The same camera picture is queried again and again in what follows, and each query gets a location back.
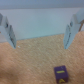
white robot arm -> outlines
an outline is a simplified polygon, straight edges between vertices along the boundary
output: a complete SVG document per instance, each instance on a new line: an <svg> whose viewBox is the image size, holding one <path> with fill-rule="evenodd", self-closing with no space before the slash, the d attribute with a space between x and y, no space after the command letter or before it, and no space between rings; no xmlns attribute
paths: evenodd
<svg viewBox="0 0 84 84"><path fill-rule="evenodd" d="M4 35L9 44L15 49L16 38L13 32L12 25L9 24L6 16L0 14L0 33Z"/></svg>
<svg viewBox="0 0 84 84"><path fill-rule="evenodd" d="M78 11L77 14L74 14L70 21L70 26L66 26L66 31L64 35L64 49L68 49L70 44L72 43L75 35L81 31L81 28L84 23L84 8Z"/></svg>

small box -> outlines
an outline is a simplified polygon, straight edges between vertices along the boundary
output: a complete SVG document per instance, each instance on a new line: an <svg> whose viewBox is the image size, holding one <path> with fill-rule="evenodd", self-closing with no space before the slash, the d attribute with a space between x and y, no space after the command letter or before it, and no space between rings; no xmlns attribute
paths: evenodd
<svg viewBox="0 0 84 84"><path fill-rule="evenodd" d="M54 72L58 84L68 82L69 76L65 66L55 67Z"/></svg>

yellow label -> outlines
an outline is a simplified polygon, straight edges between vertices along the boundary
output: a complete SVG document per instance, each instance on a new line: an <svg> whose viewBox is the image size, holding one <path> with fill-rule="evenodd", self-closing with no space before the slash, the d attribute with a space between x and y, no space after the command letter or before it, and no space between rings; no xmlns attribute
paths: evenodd
<svg viewBox="0 0 84 84"><path fill-rule="evenodd" d="M62 70L62 71L57 71L57 73L64 73L64 72L65 72L65 71L63 71L63 70Z"/></svg>
<svg viewBox="0 0 84 84"><path fill-rule="evenodd" d="M65 83L65 81L63 79L60 79L59 83Z"/></svg>

speckled surface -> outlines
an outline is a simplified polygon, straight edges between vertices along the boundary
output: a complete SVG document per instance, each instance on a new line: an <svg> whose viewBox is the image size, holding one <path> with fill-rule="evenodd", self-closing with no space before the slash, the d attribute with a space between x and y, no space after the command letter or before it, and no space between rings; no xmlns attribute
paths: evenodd
<svg viewBox="0 0 84 84"><path fill-rule="evenodd" d="M69 74L66 84L84 84L84 32L76 35L67 50L63 37L21 40L15 50L0 43L0 84L57 84L53 68L61 65Z"/></svg>

dark purple box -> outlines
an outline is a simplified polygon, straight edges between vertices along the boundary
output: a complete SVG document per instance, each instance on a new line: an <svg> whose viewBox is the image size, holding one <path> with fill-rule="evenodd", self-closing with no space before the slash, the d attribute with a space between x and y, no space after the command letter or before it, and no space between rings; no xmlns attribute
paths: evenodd
<svg viewBox="0 0 84 84"><path fill-rule="evenodd" d="M54 72L58 84L68 82L69 76L65 66L55 67Z"/></svg>

